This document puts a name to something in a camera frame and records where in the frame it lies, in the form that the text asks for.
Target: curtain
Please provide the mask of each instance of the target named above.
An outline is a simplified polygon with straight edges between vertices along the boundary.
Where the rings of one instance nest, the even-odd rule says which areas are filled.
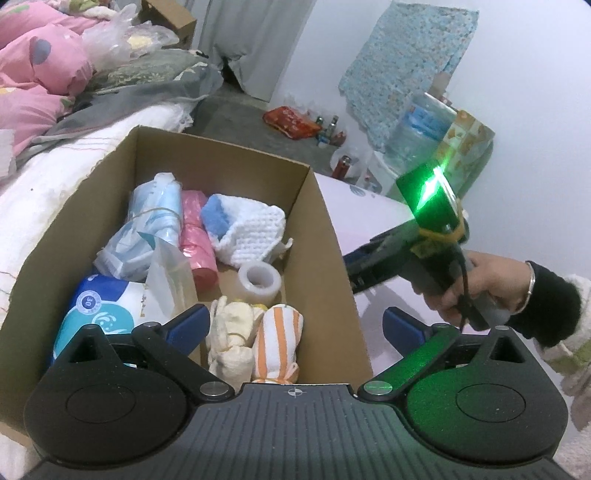
[[[199,48],[268,102],[315,0],[211,0]]]

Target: tape roll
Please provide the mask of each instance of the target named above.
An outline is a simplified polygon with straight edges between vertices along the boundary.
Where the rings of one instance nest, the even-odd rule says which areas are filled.
[[[279,272],[268,263],[248,262],[238,270],[238,298],[270,306],[281,289]]]

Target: cable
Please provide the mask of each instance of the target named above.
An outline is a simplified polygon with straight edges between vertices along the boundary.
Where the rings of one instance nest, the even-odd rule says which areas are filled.
[[[458,301],[458,304],[460,303],[464,303],[466,304],[468,299],[470,298],[470,291],[468,289],[468,271],[466,270],[466,259],[464,258],[464,254],[462,253],[462,249],[460,248],[459,244],[457,246],[457,250],[456,252],[458,253],[457,255],[457,260],[458,263],[460,264],[460,268],[462,269],[462,279],[464,281],[464,295],[462,295],[464,298],[460,298]],[[460,321],[460,333],[462,333],[464,331],[464,327],[466,326],[466,308],[465,306],[461,307],[460,309],[460,313],[462,314],[462,319]]]

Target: cardboard box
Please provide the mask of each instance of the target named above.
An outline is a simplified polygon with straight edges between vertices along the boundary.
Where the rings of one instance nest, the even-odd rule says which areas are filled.
[[[172,172],[187,190],[250,197],[282,208],[285,238],[294,244],[276,266],[283,277],[281,301],[304,316],[299,382],[357,388],[371,378],[345,266],[312,170],[256,150],[141,127],[65,202],[18,276],[0,330],[0,421],[17,432],[24,432],[25,401],[47,367],[79,281],[122,225],[133,188],[161,171]],[[224,269],[222,291],[235,275]],[[200,301],[219,294],[217,289],[200,295]],[[11,436],[22,443],[16,433]]]
[[[166,48],[191,48],[197,20],[176,0],[142,0],[139,17],[142,22],[150,20],[153,25],[162,25],[177,34],[178,44]]]

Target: orange striped towel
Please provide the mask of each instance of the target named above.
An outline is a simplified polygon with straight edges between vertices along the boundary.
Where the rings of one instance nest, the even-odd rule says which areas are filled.
[[[254,383],[287,385],[297,381],[295,352],[303,324],[304,317],[289,305],[275,305],[263,315],[252,347]]]

